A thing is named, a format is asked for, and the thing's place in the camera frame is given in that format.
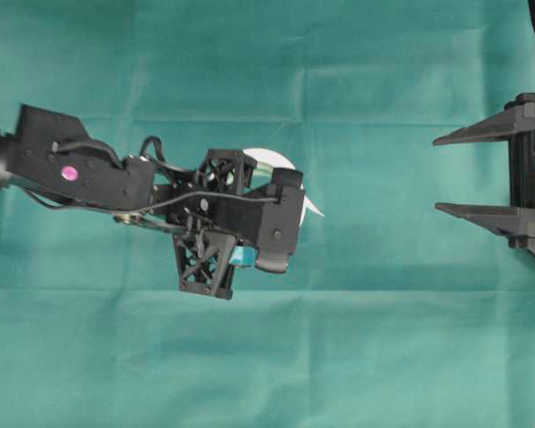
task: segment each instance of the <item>green fabric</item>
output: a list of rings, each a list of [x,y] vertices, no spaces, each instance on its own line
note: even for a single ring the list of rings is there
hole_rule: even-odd
[[[433,209],[507,204],[506,145],[431,146],[530,91],[524,1],[0,0],[0,128],[267,147],[326,214],[226,302],[166,235],[0,193],[0,427],[533,426],[535,260]]]

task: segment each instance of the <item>wire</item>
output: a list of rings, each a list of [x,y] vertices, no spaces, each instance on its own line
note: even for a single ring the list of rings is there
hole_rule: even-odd
[[[183,174],[193,174],[194,171],[190,170],[190,169],[184,169],[184,168],[180,168],[180,167],[177,167],[175,165],[170,165],[169,163],[165,162],[165,161],[162,161],[162,160],[158,160],[158,159],[154,159],[150,154],[143,154],[143,156],[148,159],[149,161],[151,161],[152,163],[154,163],[159,169],[166,169],[166,170],[169,170],[169,171],[172,171],[172,172],[180,172],[180,173],[183,173]]]
[[[164,232],[166,230],[167,232],[171,233],[178,232],[184,229],[182,226],[171,225],[166,221],[152,221],[144,217],[141,217],[138,223],[133,222],[131,223],[131,225],[144,227],[145,229],[161,230],[161,232]]]
[[[154,152],[157,155],[157,159],[161,162],[166,162],[167,160],[164,157],[164,152],[162,151],[162,141],[157,136],[147,136],[143,141],[141,146],[141,152],[139,156],[143,156],[146,153],[146,149],[149,147],[149,144],[154,146]]]
[[[137,208],[136,210],[106,210],[104,208],[99,207],[93,207],[91,205],[86,204],[79,204],[79,203],[73,203],[71,205],[52,205],[48,202],[43,201],[41,198],[39,198],[34,192],[32,192],[29,189],[23,189],[24,192],[32,198],[35,202],[39,203],[43,207],[48,208],[49,210],[71,210],[71,209],[82,209],[82,210],[89,210],[89,211],[95,211],[95,212],[102,212],[105,214],[111,214],[112,216],[123,216],[123,215],[135,215],[135,214],[145,214],[142,211],[150,211],[150,210],[157,210],[158,208],[167,207],[169,205],[174,205],[175,203],[179,203],[183,201],[184,199],[191,198],[193,196],[206,196],[209,198],[224,198],[224,199],[233,199],[236,201],[242,201],[242,202],[256,202],[256,203],[264,203],[264,202],[277,202],[277,198],[248,198],[245,196],[239,196],[237,194],[229,194],[229,193],[215,193],[215,192],[207,192],[203,190],[196,190],[194,192],[189,192],[185,194],[181,194],[180,196],[177,196],[176,198],[169,199],[167,201],[154,203],[153,205],[147,205],[146,207]]]

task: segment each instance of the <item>robotic arm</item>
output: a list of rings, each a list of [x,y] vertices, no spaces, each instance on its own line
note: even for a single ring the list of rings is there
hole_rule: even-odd
[[[281,274],[295,253],[303,175],[274,168],[252,189],[257,167],[243,151],[222,149],[208,150],[195,170],[177,168],[155,136],[120,160],[78,118],[28,105],[15,134],[0,134],[0,190],[15,185],[51,210],[93,210],[170,234],[180,289],[221,299],[232,297],[237,266]],[[154,184],[156,174],[168,183]]]

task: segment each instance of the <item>magenta marker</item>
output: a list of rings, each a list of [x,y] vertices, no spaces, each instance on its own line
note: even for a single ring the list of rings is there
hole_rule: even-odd
[[[79,178],[79,173],[75,168],[66,166],[62,168],[62,177],[68,181],[75,181]]]

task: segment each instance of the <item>black mechanical part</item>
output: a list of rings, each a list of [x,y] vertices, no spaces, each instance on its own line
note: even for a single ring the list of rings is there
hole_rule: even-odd
[[[529,1],[535,29],[535,0]],[[436,203],[436,209],[504,236],[535,256],[535,94],[518,95],[504,111],[434,141],[434,145],[508,141],[510,207]]]
[[[157,136],[119,160],[78,118],[28,105],[15,134],[0,135],[0,189],[16,185],[48,209],[93,210],[172,235],[180,289],[220,299],[232,298],[236,246],[255,248],[256,268],[272,273],[285,272],[296,250],[303,175],[274,169],[270,183],[251,189],[256,167],[227,149],[209,150],[197,169],[174,167]],[[154,184],[156,174],[168,183]]]

